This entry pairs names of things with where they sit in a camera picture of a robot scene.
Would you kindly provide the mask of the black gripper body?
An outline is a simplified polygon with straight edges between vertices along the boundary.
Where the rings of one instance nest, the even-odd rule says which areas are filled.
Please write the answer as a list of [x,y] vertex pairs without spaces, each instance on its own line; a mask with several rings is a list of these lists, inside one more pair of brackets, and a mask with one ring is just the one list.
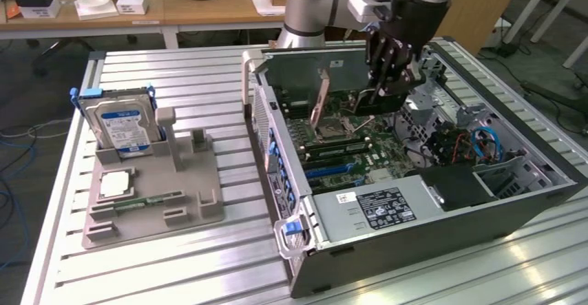
[[373,8],[378,29],[373,31],[373,60],[388,52],[386,45],[406,48],[420,59],[424,45],[433,38],[448,12],[448,1],[430,3],[422,0],[397,0]]

